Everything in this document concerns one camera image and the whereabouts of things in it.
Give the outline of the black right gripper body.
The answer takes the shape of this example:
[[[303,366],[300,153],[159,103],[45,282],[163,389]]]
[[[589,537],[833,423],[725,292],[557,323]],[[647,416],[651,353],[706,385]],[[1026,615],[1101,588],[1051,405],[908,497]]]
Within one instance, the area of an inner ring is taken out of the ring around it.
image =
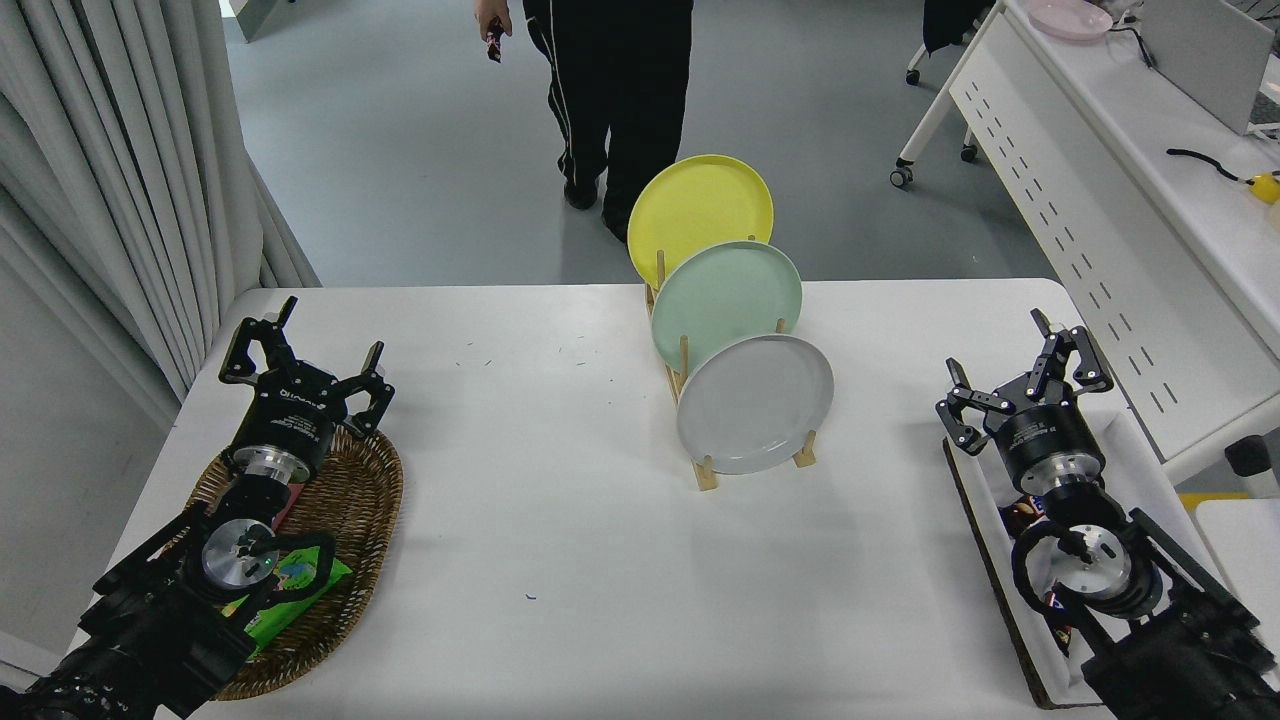
[[[1078,406],[1033,404],[988,413],[988,432],[1011,480],[1098,480],[1105,456]]]

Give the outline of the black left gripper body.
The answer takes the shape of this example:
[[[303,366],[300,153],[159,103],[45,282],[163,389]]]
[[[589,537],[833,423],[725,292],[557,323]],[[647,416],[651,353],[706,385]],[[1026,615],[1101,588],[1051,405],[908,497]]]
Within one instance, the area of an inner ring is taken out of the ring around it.
[[[338,379],[307,363],[259,375],[255,397],[236,432],[236,450],[269,447],[302,462],[321,462],[346,419]]]

